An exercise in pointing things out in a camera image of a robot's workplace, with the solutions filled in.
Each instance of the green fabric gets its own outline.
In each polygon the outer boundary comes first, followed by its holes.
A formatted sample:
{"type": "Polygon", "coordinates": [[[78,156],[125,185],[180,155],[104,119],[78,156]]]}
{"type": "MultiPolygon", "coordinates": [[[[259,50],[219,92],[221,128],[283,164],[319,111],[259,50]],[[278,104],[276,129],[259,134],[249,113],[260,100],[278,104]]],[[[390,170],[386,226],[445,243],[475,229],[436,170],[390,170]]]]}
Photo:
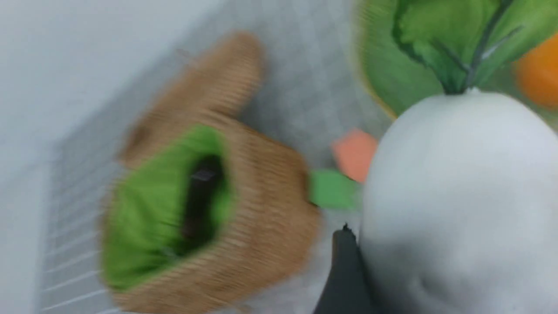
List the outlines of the green fabric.
{"type": "MultiPolygon", "coordinates": [[[[357,67],[364,85],[378,97],[388,114],[396,117],[418,101],[444,92],[434,71],[409,58],[395,42],[393,22],[397,3],[360,0],[355,19],[357,67]]],[[[480,87],[514,96],[558,130],[558,111],[535,105],[521,93],[514,80],[513,66],[506,65],[480,87]]]]}
{"type": "MultiPolygon", "coordinates": [[[[105,280],[110,287],[125,291],[209,243],[207,238],[203,243],[199,243],[202,240],[186,242],[180,235],[189,168],[209,154],[223,156],[219,133],[211,127],[196,125],[174,145],[133,172],[116,190],[102,258],[105,280]]],[[[206,233],[214,235],[227,221],[231,205],[232,189],[225,172],[225,182],[216,193],[211,226],[206,233]]]]}
{"type": "Polygon", "coordinates": [[[310,173],[310,201],[321,208],[355,209],[358,183],[337,170],[310,173]]]}

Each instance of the orange toy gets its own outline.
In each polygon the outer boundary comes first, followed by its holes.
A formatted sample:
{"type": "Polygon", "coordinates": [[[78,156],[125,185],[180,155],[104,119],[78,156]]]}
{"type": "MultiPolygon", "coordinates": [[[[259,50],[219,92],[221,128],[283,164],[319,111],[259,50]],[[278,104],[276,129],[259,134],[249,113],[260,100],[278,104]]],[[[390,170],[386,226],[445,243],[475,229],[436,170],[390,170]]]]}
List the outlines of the orange toy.
{"type": "Polygon", "coordinates": [[[558,34],[519,60],[517,83],[536,104],[558,110],[558,34]]]}
{"type": "Polygon", "coordinates": [[[364,183],[378,142],[370,134],[355,129],[332,145],[337,165],[347,177],[364,183]]]}

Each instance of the toy radish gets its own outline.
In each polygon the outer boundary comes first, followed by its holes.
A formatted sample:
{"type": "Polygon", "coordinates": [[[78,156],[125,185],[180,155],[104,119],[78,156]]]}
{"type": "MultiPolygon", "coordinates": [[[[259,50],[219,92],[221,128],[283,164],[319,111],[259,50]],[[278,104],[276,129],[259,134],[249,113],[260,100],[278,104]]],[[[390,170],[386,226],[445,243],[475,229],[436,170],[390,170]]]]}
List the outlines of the toy radish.
{"type": "Polygon", "coordinates": [[[558,313],[558,137],[476,88],[556,21],[557,0],[398,1],[396,43],[445,94],[395,121],[368,174],[359,241],[385,313],[558,313]]]}

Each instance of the woven basket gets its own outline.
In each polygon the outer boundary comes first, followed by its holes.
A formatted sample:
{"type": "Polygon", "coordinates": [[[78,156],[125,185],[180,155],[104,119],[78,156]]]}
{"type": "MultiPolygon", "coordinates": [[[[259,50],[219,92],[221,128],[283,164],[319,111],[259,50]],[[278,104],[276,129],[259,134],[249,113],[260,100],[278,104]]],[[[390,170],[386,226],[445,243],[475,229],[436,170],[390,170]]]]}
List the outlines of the woven basket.
{"type": "MultiPolygon", "coordinates": [[[[133,129],[121,153],[130,170],[194,124],[218,130],[237,201],[215,244],[125,293],[111,291],[123,311],[197,314],[234,306],[296,273],[307,261],[320,217],[306,200],[303,158],[234,118],[261,77],[258,41],[234,34],[186,71],[133,129]]],[[[110,236],[111,203],[110,193],[102,244],[110,236]]]]}

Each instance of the green leaf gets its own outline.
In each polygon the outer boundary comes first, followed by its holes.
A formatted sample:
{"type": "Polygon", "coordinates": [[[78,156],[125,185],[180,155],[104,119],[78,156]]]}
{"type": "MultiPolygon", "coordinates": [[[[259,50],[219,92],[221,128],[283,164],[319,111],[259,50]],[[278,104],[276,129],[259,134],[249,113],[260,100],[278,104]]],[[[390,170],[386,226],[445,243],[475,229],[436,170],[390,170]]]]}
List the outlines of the green leaf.
{"type": "Polygon", "coordinates": [[[459,94],[552,36],[557,21],[558,0],[398,0],[393,37],[459,94]]]}

